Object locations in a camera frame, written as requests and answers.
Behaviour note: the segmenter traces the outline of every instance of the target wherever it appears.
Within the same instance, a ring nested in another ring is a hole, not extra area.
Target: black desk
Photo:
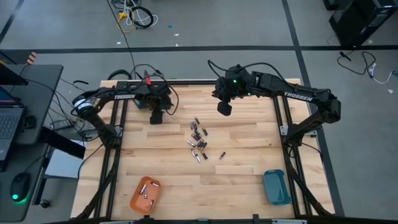
[[[20,74],[24,65],[8,65],[8,67]],[[63,67],[61,65],[30,65],[25,68],[22,77],[40,82],[55,90],[62,69]],[[10,90],[12,87],[4,86],[4,88]],[[19,97],[22,103],[26,105],[28,109],[27,115],[34,115],[37,118],[36,129],[25,130],[23,134],[33,133],[34,131],[40,131],[41,134],[37,143],[31,146],[12,146],[9,152],[6,170],[0,172],[0,222],[23,221],[32,199],[39,198],[40,200],[44,187],[42,183],[45,170],[43,164],[44,161],[47,160],[47,157],[40,158],[27,170],[31,179],[29,194],[26,200],[18,203],[13,202],[9,194],[9,188],[15,175],[23,172],[38,157],[48,153],[49,144],[61,149],[61,147],[59,147],[61,142],[61,144],[67,142],[66,144],[69,146],[69,142],[71,142],[57,133],[42,127],[53,98],[53,92],[51,90],[45,86],[30,82],[27,86],[16,86],[12,94]],[[81,153],[81,157],[83,157],[84,148],[81,150]]]

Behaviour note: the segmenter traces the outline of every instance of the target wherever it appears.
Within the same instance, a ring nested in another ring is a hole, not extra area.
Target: blue tray
[[[284,171],[280,169],[269,170],[264,173],[264,188],[269,203],[273,205],[288,205],[292,198],[286,189]]]

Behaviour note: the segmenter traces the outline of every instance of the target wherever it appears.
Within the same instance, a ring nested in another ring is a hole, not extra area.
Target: floor
[[[398,77],[380,85],[367,75],[338,66],[339,51],[328,47],[338,46],[328,23],[332,12],[326,11],[321,0],[244,4],[238,0],[142,0],[142,5],[160,21],[150,29],[133,30],[127,40],[135,63],[150,63],[167,78],[215,78],[207,67],[208,59],[221,67],[263,61],[277,67],[285,78],[303,78],[307,85],[330,88],[342,103],[342,117],[323,127],[344,214],[398,220],[394,140]],[[395,13],[364,45],[398,49],[397,23]],[[86,90],[97,88],[117,69],[132,69],[125,40],[106,1],[1,0],[0,30],[0,50],[6,50],[10,58],[24,63],[34,50],[37,64],[62,64],[62,78],[86,81],[89,85],[80,85]],[[386,80],[397,69],[398,50],[380,47],[370,52],[377,58],[376,78]],[[346,66],[364,69],[360,50],[350,57],[353,61],[344,61]],[[252,69],[271,72],[260,66]],[[64,82],[57,90],[69,101],[80,94]],[[75,180],[51,180],[45,198],[53,202],[52,207],[31,207],[24,223],[66,220],[75,189]]]

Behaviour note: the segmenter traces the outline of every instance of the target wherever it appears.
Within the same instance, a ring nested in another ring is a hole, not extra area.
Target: desk
[[[102,81],[101,85],[111,87],[116,82]],[[150,112],[139,111],[134,103],[129,103],[112,220],[143,217],[129,208],[129,201],[145,175],[159,180],[163,186],[150,214],[156,220],[248,219],[253,214],[259,214],[260,218],[293,218],[291,205],[269,204],[262,184],[262,175],[267,170],[282,169],[286,173],[272,100],[255,96],[234,100],[231,116],[225,117],[216,110],[218,99],[211,97],[214,85],[174,85],[174,88],[180,105],[173,116],[164,115],[161,125],[150,125]],[[289,100],[289,104],[293,122],[299,123],[309,116],[305,102]],[[112,107],[113,103],[108,103],[99,114],[106,123]],[[194,117],[209,133],[205,137],[209,159],[201,163],[192,157],[187,144]],[[305,136],[303,142],[317,146],[316,139],[309,136]],[[100,141],[91,142],[85,157],[100,144]],[[299,149],[308,188],[329,212],[334,212],[319,153],[307,146]],[[224,151],[226,155],[219,160]],[[77,216],[96,192],[103,156],[104,150],[100,150],[83,166],[71,217]],[[297,185],[296,191],[304,214]],[[107,198],[106,192],[101,216]]]
[[[8,67],[20,74],[25,65],[8,65]],[[36,82],[43,83],[52,89],[56,89],[58,81],[61,76],[63,67],[61,65],[30,65],[25,68],[22,77],[28,78]],[[12,86],[4,86],[5,89],[10,90]],[[49,110],[53,92],[48,88],[30,82],[27,86],[16,86],[12,94],[21,99],[22,103],[27,107],[27,115],[34,115],[37,119],[35,129],[27,129],[22,134],[33,134],[35,131],[41,132],[41,137],[60,138],[65,141],[67,139],[58,134],[43,128],[44,119]],[[33,198],[39,198],[40,192],[36,191],[36,185],[43,187],[42,176],[43,163],[47,159],[45,157],[39,159],[27,172],[30,174],[29,194],[26,200],[19,203],[12,201],[10,197],[10,185],[13,178],[20,172],[23,172],[36,158],[44,155],[49,148],[46,142],[48,139],[41,138],[37,143],[30,146],[16,146],[13,145],[9,151],[9,158],[7,160],[6,170],[0,172],[0,222],[21,222],[25,219],[30,202]]]

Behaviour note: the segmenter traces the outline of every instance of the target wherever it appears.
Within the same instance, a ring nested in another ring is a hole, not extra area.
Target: laptop
[[[24,113],[24,105],[0,87],[0,161],[6,160]]]

